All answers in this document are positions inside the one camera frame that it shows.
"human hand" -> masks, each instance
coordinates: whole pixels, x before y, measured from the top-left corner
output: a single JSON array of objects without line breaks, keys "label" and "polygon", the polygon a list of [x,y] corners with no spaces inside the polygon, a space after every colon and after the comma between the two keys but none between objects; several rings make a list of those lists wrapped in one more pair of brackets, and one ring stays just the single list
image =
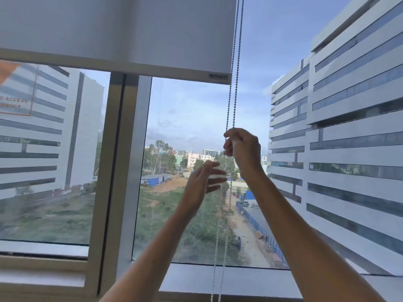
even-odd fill
[{"label": "human hand", "polygon": [[178,205],[180,212],[193,218],[203,202],[204,195],[218,190],[221,187],[220,183],[227,181],[226,177],[209,179],[210,175],[226,175],[226,172],[214,168],[219,165],[219,162],[206,161],[197,171],[190,174]]},{"label": "human hand", "polygon": [[242,128],[228,129],[224,137],[228,138],[224,144],[224,154],[234,156],[242,178],[248,180],[256,172],[263,171],[258,137]]}]

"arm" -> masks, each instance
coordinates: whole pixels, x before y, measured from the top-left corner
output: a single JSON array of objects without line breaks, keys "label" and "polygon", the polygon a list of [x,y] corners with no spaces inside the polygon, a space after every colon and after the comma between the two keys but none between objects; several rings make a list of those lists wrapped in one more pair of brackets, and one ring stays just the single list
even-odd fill
[{"label": "arm", "polygon": [[219,166],[218,162],[207,161],[190,175],[182,199],[171,218],[100,302],[153,300],[168,271],[182,234],[200,208],[204,195],[220,188],[220,185],[210,185],[226,181],[226,178],[209,179],[210,175],[225,175],[224,171],[213,168],[216,166]]},{"label": "arm", "polygon": [[385,301],[350,265],[336,254],[294,210],[260,165],[258,138],[233,128],[224,154],[234,156],[242,178],[287,259],[291,273],[306,302]]}]

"person's left hand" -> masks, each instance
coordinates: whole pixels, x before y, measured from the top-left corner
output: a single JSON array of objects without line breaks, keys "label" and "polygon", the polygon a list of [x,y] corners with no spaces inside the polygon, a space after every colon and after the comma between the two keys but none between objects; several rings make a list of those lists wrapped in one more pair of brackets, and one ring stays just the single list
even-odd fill
[{"label": "person's left hand", "polygon": [[218,190],[221,187],[220,183],[227,181],[226,177],[209,179],[210,175],[226,175],[226,172],[214,168],[219,165],[219,162],[206,161],[197,171],[190,174],[178,205],[181,212],[193,218],[203,202],[204,195]]}]

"forearm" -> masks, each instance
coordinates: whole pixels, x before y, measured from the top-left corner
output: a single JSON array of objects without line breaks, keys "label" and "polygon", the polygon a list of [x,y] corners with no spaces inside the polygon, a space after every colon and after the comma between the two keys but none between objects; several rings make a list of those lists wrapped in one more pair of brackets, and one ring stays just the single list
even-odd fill
[{"label": "forearm", "polygon": [[152,301],[164,280],[189,221],[188,214],[178,207],[142,255],[101,301]]},{"label": "forearm", "polygon": [[263,172],[247,184],[285,255],[305,301],[384,301],[295,211]]}]

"dirt ground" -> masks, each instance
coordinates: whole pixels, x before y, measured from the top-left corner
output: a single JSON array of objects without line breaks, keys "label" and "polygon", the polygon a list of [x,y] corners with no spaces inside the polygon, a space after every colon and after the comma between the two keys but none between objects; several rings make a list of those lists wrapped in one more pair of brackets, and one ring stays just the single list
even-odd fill
[{"label": "dirt ground", "polygon": [[174,175],[173,179],[168,180],[167,182],[164,182],[160,185],[157,185],[150,190],[152,193],[163,193],[163,192],[169,192],[172,190],[176,190],[179,187],[184,187],[187,183],[187,180],[184,178],[181,178],[180,175]]},{"label": "dirt ground", "polygon": [[[239,214],[235,207],[237,198],[231,196],[230,209],[234,212],[230,216],[229,226],[235,235],[241,238],[241,256],[246,260],[247,266],[259,268],[271,268],[268,259],[262,254],[253,232],[247,225],[247,219]],[[226,209],[229,208],[229,193],[225,199]]]}]

